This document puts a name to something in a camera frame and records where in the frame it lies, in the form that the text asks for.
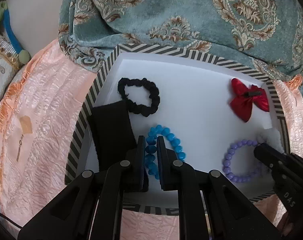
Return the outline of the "person's right hand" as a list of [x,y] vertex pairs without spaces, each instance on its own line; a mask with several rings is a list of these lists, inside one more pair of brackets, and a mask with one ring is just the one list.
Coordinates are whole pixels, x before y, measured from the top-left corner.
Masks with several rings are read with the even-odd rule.
[[277,230],[282,237],[293,237],[299,226],[295,224],[295,220],[291,219],[288,212],[284,213],[277,225]]

